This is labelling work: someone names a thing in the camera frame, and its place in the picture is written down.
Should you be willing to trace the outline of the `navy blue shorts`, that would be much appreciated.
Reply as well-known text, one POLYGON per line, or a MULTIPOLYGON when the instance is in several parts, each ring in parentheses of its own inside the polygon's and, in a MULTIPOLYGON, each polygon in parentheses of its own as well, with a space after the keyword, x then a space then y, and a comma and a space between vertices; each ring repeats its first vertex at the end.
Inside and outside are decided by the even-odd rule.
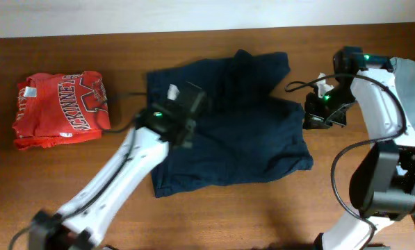
POLYGON ((189 85, 207 95, 192 146, 171 150, 152 170, 156 197, 210 185, 267 183, 310 170, 314 160, 303 137, 302 105, 271 96, 289 72, 285 52, 253 56, 238 50, 231 58, 147 73, 150 104, 189 85))

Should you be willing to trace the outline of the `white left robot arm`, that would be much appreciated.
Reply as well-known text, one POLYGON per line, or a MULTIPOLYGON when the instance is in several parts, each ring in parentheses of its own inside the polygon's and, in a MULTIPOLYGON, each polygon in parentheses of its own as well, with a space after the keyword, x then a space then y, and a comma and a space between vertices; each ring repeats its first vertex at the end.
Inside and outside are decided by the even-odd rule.
POLYGON ((168 156, 190 147, 206 92, 186 82, 171 85, 162 102, 141 110, 121 147, 97 175, 54 215, 39 211, 28 229, 28 249, 98 249, 124 202, 168 156))

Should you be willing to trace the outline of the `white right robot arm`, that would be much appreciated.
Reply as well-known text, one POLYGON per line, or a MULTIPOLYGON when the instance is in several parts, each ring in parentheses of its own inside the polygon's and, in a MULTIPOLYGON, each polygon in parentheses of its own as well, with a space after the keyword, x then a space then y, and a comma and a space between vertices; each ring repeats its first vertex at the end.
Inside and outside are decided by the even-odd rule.
POLYGON ((415 130, 396 92, 389 57, 343 47, 334 54, 333 67, 336 87, 326 84, 326 76, 307 83, 314 91, 304 103, 303 127, 346 126, 346 112, 357 103, 369 138, 337 153, 331 171, 350 150, 364 145, 371 149, 350 179, 349 205, 337 190, 336 177, 331 177, 333 193, 345 212, 331 229, 317 236, 312 247, 367 249, 376 233, 415 214, 415 130))

